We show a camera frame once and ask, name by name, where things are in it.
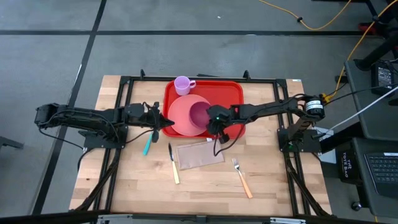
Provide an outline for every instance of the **wooden table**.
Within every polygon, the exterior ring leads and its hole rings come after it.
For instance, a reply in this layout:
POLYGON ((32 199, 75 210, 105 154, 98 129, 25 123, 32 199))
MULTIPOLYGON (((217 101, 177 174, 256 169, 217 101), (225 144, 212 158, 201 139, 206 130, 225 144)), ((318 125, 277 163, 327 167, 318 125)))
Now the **wooden table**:
MULTIPOLYGON (((104 76, 96 110, 114 108, 119 80, 120 76, 104 76)), ((159 101, 160 111, 162 111, 166 84, 167 82, 154 81, 134 82, 131 103, 146 101, 152 105, 153 102, 159 101)), ((300 80, 287 80, 287 85, 290 96, 303 93, 300 80)), ((241 86, 245 103, 256 105, 275 100, 271 84, 242 83, 241 86)), ((152 143, 148 155, 143 156, 142 151, 149 134, 143 135, 127 144, 122 150, 111 211, 184 215, 291 216, 284 159, 277 142, 278 127, 277 116, 260 118, 248 124, 244 136, 231 149, 223 152, 225 162, 180 170, 178 173, 181 184, 179 185, 174 183, 167 144, 171 142, 175 150, 178 145, 204 140, 170 138, 160 132, 158 143, 152 143), (248 199, 244 192, 239 175, 231 162, 232 157, 239 159, 241 169, 253 194, 252 199, 248 199)), ((127 139, 132 139, 144 130, 129 127, 127 139)), ((82 160, 70 208, 79 206, 97 184, 103 156, 104 149, 95 149, 82 160)), ((319 161, 310 153, 301 153, 301 158, 309 191, 323 209, 330 213, 329 199, 319 161)), ((108 187, 105 186, 100 208, 104 208, 107 192, 108 187)), ((297 186, 296 194, 298 208, 302 213, 302 200, 297 186)))

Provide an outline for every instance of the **white label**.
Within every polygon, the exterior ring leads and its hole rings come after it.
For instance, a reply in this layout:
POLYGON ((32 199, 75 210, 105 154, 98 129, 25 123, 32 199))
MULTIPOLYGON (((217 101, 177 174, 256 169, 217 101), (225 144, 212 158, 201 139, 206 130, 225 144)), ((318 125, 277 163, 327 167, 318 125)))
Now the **white label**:
POLYGON ((306 103, 305 106, 319 105, 319 104, 321 104, 320 100, 313 100, 313 101, 309 101, 308 103, 306 103))
POLYGON ((308 111, 308 110, 314 109, 314 108, 321 108, 321 109, 323 109, 323 106, 322 106, 322 105, 311 105, 311 106, 306 107, 305 111, 308 111))
POLYGON ((396 153, 396 152, 385 152, 384 155, 385 156, 398 156, 398 153, 396 153))

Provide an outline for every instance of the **white cable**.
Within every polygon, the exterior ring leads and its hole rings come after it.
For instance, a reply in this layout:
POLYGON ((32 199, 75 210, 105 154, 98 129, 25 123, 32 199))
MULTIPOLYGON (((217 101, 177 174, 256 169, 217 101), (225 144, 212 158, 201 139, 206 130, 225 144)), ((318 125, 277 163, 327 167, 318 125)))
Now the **white cable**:
POLYGON ((335 129, 336 127, 338 127, 338 126, 344 124, 345 122, 347 122, 347 121, 353 119, 355 116, 359 115, 359 114, 362 113, 363 111, 366 111, 369 107, 373 106, 375 103, 377 103, 378 101, 382 100, 382 99, 385 98, 386 96, 390 95, 393 91, 396 91, 397 89, 398 89, 398 86, 395 87, 395 88, 394 88, 393 90, 391 90, 390 92, 388 92, 388 93, 386 93, 386 94, 380 96, 380 98, 378 98, 377 100, 373 101, 371 104, 367 105, 367 107, 361 109, 360 111, 358 111, 358 112, 355 113, 354 115, 352 115, 352 116, 350 116, 349 118, 345 119, 344 121, 342 121, 342 122, 340 122, 340 123, 334 125, 332 128, 330 128, 330 129, 329 129, 327 132, 325 132, 325 133, 328 133, 329 131, 332 131, 332 130, 335 129))

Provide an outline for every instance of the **pink cup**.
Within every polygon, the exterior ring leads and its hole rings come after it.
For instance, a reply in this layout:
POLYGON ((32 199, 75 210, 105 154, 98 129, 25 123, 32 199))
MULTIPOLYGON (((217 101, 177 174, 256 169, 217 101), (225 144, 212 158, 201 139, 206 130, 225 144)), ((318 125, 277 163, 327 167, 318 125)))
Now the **pink cup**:
POLYGON ((185 76, 177 77, 174 80, 175 91, 180 96, 187 95, 196 85, 197 83, 194 80, 190 81, 189 78, 185 76))

